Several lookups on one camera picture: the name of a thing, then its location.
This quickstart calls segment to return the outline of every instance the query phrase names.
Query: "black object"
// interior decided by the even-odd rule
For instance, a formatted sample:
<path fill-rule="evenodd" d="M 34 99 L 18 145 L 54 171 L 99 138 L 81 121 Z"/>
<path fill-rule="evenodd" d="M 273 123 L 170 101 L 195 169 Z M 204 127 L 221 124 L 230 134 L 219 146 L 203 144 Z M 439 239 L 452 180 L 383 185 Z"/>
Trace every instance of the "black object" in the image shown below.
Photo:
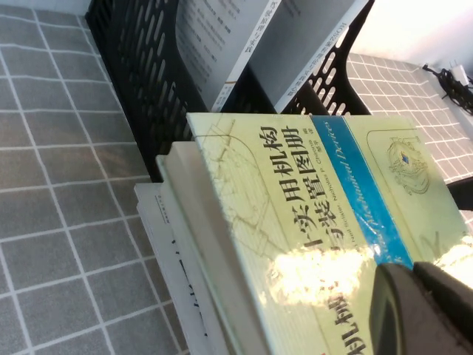
<path fill-rule="evenodd" d="M 336 50 L 337 75 L 332 85 L 336 97 L 344 98 L 352 114 L 367 110 L 348 79 L 342 76 L 346 77 L 348 52 L 373 2 L 369 1 L 363 15 L 350 26 L 343 45 Z M 167 154 L 173 141 L 191 140 L 185 118 L 187 111 L 206 111 L 177 49 L 178 3 L 178 0 L 93 0 L 86 14 L 153 181 L 161 180 L 155 156 Z M 223 111 L 273 113 L 274 108 L 247 68 Z M 284 113 L 303 111 L 328 114 L 308 82 Z"/>
<path fill-rule="evenodd" d="M 473 211 L 473 177 L 449 183 L 447 187 L 458 209 Z"/>
<path fill-rule="evenodd" d="M 375 355 L 473 354 L 473 290 L 430 263 L 376 269 L 370 310 Z"/>
<path fill-rule="evenodd" d="M 374 0 L 367 2 L 353 20 L 343 41 L 329 51 L 320 70 L 309 77 L 308 82 L 331 115 L 371 115 L 348 80 L 347 59 L 374 3 Z"/>
<path fill-rule="evenodd" d="M 445 91 L 443 98 L 448 96 L 454 104 L 467 111 L 470 115 L 473 115 L 473 92 L 470 91 L 468 85 L 463 85 L 456 80 L 450 70 L 442 69 L 440 72 L 435 72 L 427 64 L 422 69 L 431 72 L 437 77 L 440 86 Z"/>

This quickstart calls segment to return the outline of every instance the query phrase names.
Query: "tiled floor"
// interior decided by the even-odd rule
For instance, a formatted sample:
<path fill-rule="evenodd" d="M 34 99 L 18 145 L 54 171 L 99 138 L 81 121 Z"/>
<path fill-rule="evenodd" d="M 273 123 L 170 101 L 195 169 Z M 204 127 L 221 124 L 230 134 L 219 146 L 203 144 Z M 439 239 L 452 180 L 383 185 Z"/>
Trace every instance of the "tiled floor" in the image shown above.
<path fill-rule="evenodd" d="M 353 53 L 347 72 L 372 114 L 414 120 L 446 183 L 473 176 L 473 142 L 429 82 L 431 74 L 412 64 Z M 473 212 L 461 213 L 473 231 Z"/>
<path fill-rule="evenodd" d="M 82 18 L 0 7 L 0 354 L 186 354 Z"/>

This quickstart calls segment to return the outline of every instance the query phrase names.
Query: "white paper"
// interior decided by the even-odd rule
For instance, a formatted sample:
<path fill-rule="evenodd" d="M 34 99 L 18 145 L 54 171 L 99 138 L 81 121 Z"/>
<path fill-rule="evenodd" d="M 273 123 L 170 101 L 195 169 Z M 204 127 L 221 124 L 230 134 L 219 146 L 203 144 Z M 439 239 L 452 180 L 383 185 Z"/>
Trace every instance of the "white paper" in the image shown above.
<path fill-rule="evenodd" d="M 160 184 L 140 183 L 135 187 L 138 211 L 176 307 L 189 350 L 196 355 L 212 355 L 211 345 L 200 315 L 197 298 L 180 264 L 166 211 L 157 202 Z"/>
<path fill-rule="evenodd" d="M 180 0 L 177 48 L 207 109 L 219 112 L 281 0 Z"/>
<path fill-rule="evenodd" d="M 277 112 L 299 91 L 367 0 L 282 0 L 250 67 Z"/>

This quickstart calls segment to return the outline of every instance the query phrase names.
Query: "gray tile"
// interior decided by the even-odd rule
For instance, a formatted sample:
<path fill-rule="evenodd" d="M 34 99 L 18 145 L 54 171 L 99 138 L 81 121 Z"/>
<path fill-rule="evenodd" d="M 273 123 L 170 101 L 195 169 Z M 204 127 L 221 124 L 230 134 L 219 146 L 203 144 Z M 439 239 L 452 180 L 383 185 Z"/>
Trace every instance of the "gray tile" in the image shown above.
<path fill-rule="evenodd" d="M 3 267 L 0 265 L 0 295 L 6 294 L 8 291 L 7 279 L 5 278 Z"/>
<path fill-rule="evenodd" d="M 429 144 L 427 148 L 434 160 L 445 158 L 445 156 L 442 154 L 442 151 L 437 147 L 437 144 Z"/>
<path fill-rule="evenodd" d="M 68 226 L 120 217 L 105 183 L 55 188 Z"/>
<path fill-rule="evenodd" d="M 120 107 L 109 84 L 67 83 L 67 88 L 79 110 L 118 111 Z"/>
<path fill-rule="evenodd" d="M 176 354 L 163 315 L 150 311 L 107 327 L 117 355 Z"/>
<path fill-rule="evenodd" d="M 52 50 L 74 50 L 90 53 L 90 46 L 81 29 L 41 26 Z"/>
<path fill-rule="evenodd" d="M 0 238 L 60 227 L 49 189 L 0 194 Z"/>
<path fill-rule="evenodd" d="M 172 331 L 176 336 L 177 343 L 179 344 L 181 350 L 187 349 L 186 338 L 184 337 L 183 329 L 180 325 L 179 317 L 177 316 L 176 308 L 174 304 L 169 304 L 164 307 L 166 316 L 168 317 L 169 323 L 171 324 Z"/>
<path fill-rule="evenodd" d="M 35 352 L 36 355 L 104 355 L 108 353 L 109 349 L 102 331 L 80 335 Z"/>
<path fill-rule="evenodd" d="M 438 161 L 437 164 L 441 167 L 447 178 L 453 178 L 454 176 L 458 176 L 455 167 L 453 167 L 453 165 L 451 165 L 448 160 Z"/>
<path fill-rule="evenodd" d="M 0 349 L 3 354 L 13 354 L 26 348 L 11 297 L 0 300 L 0 329 Z"/>
<path fill-rule="evenodd" d="M 54 53 L 54 59 L 64 79 L 105 81 L 96 58 L 92 55 Z"/>
<path fill-rule="evenodd" d="M 388 83 L 386 81 L 377 81 L 376 84 L 379 86 L 379 88 L 385 95 L 397 94 L 397 92 L 392 88 L 391 83 Z"/>
<path fill-rule="evenodd" d="M 406 104 L 407 106 L 407 109 L 419 109 L 416 105 L 416 102 L 408 97 L 408 98 L 401 98 L 402 101 L 404 101 L 404 103 Z"/>
<path fill-rule="evenodd" d="M 390 96 L 388 97 L 389 101 L 392 105 L 394 105 L 395 109 L 398 111 L 402 111 L 407 109 L 406 103 L 402 100 L 400 96 Z"/>
<path fill-rule="evenodd" d="M 444 137 L 442 137 L 437 127 L 423 127 L 423 130 L 434 142 L 442 141 L 445 139 Z"/>
<path fill-rule="evenodd" d="M 84 130 L 75 113 L 27 112 L 24 115 L 36 145 L 87 143 Z"/>
<path fill-rule="evenodd" d="M 382 68 L 382 67 L 379 67 L 378 70 L 379 70 L 381 76 L 384 78 L 384 80 L 397 81 L 396 77 L 393 74 L 394 71 L 398 72 L 397 70 L 389 70 L 387 68 Z"/>
<path fill-rule="evenodd" d="M 151 247 L 148 235 L 143 227 L 143 224 L 141 223 L 141 219 L 136 217 L 128 220 L 128 225 L 130 227 L 130 231 L 132 232 L 133 238 L 138 245 L 138 249 L 140 249 L 141 256 L 150 257 L 154 255 L 153 248 Z"/>
<path fill-rule="evenodd" d="M 156 304 L 141 263 L 94 274 L 88 279 L 105 322 Z"/>
<path fill-rule="evenodd" d="M 450 163 L 457 171 L 457 175 L 464 175 L 469 173 L 468 169 L 466 168 L 466 165 L 462 163 L 461 159 L 451 159 Z"/>
<path fill-rule="evenodd" d="M 360 95 L 360 98 L 371 112 L 381 111 L 383 109 L 372 95 Z"/>
<path fill-rule="evenodd" d="M 12 18 L 2 18 L 0 21 L 0 43 L 44 48 L 36 24 Z"/>
<path fill-rule="evenodd" d="M 95 43 L 95 39 L 94 39 L 94 36 L 92 35 L 92 32 L 90 31 L 86 31 L 86 34 L 87 34 L 87 37 L 89 38 L 89 43 L 90 45 L 92 46 L 92 49 L 93 49 L 93 52 L 95 54 L 100 54 L 98 48 L 97 48 L 97 44 Z"/>
<path fill-rule="evenodd" d="M 45 184 L 34 150 L 0 151 L 0 189 Z"/>
<path fill-rule="evenodd" d="M 102 60 L 101 57 L 98 59 L 98 63 L 100 64 L 100 66 L 101 66 L 103 72 L 105 73 L 106 80 L 107 80 L 108 82 L 111 82 L 112 80 L 110 79 L 109 72 L 107 71 L 106 66 L 105 66 L 105 63 L 103 62 L 103 60 Z"/>
<path fill-rule="evenodd" d="M 58 78 L 50 54 L 22 48 L 1 50 L 11 75 L 30 75 L 39 78 Z"/>
<path fill-rule="evenodd" d="M 23 109 L 72 109 L 61 82 L 13 79 Z"/>
<path fill-rule="evenodd" d="M 95 151 L 109 178 L 148 174 L 136 145 L 98 146 Z"/>
<path fill-rule="evenodd" d="M 38 20 L 45 24 L 58 24 L 61 26 L 74 26 L 79 27 L 79 23 L 75 15 L 69 13 L 57 13 L 46 10 L 36 10 Z"/>
<path fill-rule="evenodd" d="M 19 113 L 0 113 L 0 146 L 31 146 Z"/>
<path fill-rule="evenodd" d="M 399 70 L 390 70 L 389 72 L 394 77 L 394 80 L 398 83 L 408 83 Z"/>
<path fill-rule="evenodd" d="M 138 258 L 124 222 L 76 229 L 71 235 L 85 271 Z"/>
<path fill-rule="evenodd" d="M 18 109 L 7 79 L 0 79 L 0 109 Z"/>
<path fill-rule="evenodd" d="M 79 274 L 65 233 L 3 244 L 15 290 Z"/>
<path fill-rule="evenodd" d="M 371 55 L 360 55 L 361 56 L 361 60 L 365 63 L 365 64 L 371 64 L 371 65 L 375 65 L 375 59 L 374 57 L 372 57 Z"/>
<path fill-rule="evenodd" d="M 25 292 L 18 301 L 33 345 L 98 324 L 83 280 Z"/>
<path fill-rule="evenodd" d="M 124 181 L 112 181 L 113 192 L 115 197 L 120 204 L 123 213 L 126 216 L 137 214 L 136 205 L 138 200 L 136 198 L 133 188 L 137 183 L 150 183 L 151 181 L 148 178 L 136 179 L 136 180 L 124 180 Z"/>
<path fill-rule="evenodd" d="M 376 101 L 381 105 L 384 111 L 395 111 L 396 108 L 386 96 L 376 96 Z"/>
<path fill-rule="evenodd" d="M 371 95 L 383 95 L 383 91 L 377 81 L 365 80 L 364 85 L 367 87 Z"/>
<path fill-rule="evenodd" d="M 364 64 L 353 63 L 353 68 L 358 74 L 358 77 L 361 79 L 371 79 L 370 71 L 368 71 L 367 66 Z"/>
<path fill-rule="evenodd" d="M 0 13 L 7 16 L 25 18 L 26 20 L 35 19 L 32 10 L 24 7 L 0 5 Z"/>
<path fill-rule="evenodd" d="M 87 24 L 87 20 L 84 16 L 79 16 L 79 22 L 81 26 L 85 29 L 85 31 L 90 31 L 89 24 Z"/>
<path fill-rule="evenodd" d="M 169 295 L 168 286 L 166 285 L 166 281 L 164 281 L 163 274 L 161 273 L 160 266 L 156 259 L 146 261 L 146 268 L 148 269 L 149 276 L 151 277 L 154 289 L 156 290 L 160 301 L 169 301 L 171 295 Z"/>
<path fill-rule="evenodd" d="M 39 149 L 39 154 L 51 183 L 104 179 L 89 147 Z"/>
<path fill-rule="evenodd" d="M 417 96 L 417 93 L 414 91 L 413 87 L 414 85 L 411 85 L 411 84 L 400 84 L 402 89 L 407 92 L 407 95 L 410 95 L 410 96 Z"/>
<path fill-rule="evenodd" d="M 135 141 L 121 113 L 81 113 L 81 117 L 93 143 Z"/>
<path fill-rule="evenodd" d="M 347 62 L 347 77 L 350 79 L 350 81 L 360 78 L 353 65 L 354 64 L 351 61 Z"/>
<path fill-rule="evenodd" d="M 367 65 L 367 68 L 370 71 L 370 75 L 373 80 L 386 80 L 381 73 L 379 72 L 379 68 L 373 65 Z"/>
<path fill-rule="evenodd" d="M 360 79 L 350 79 L 350 84 L 358 95 L 370 93 L 364 82 Z"/>

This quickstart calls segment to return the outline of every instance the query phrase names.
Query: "cable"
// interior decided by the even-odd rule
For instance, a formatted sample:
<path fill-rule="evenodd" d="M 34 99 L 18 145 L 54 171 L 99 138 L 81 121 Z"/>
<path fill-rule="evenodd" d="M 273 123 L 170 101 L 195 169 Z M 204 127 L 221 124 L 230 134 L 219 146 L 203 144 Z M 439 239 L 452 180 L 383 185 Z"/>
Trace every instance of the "cable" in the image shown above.
<path fill-rule="evenodd" d="M 473 115 L 473 92 L 470 91 L 468 85 L 463 86 L 459 81 L 455 80 L 452 72 L 447 69 L 442 69 L 440 72 L 435 72 L 430 69 L 427 64 L 422 67 L 427 72 L 431 72 L 438 79 L 438 82 L 442 89 L 445 91 L 445 98 L 448 96 L 450 100 L 470 115 Z M 473 80 L 468 77 L 470 84 L 473 84 Z"/>

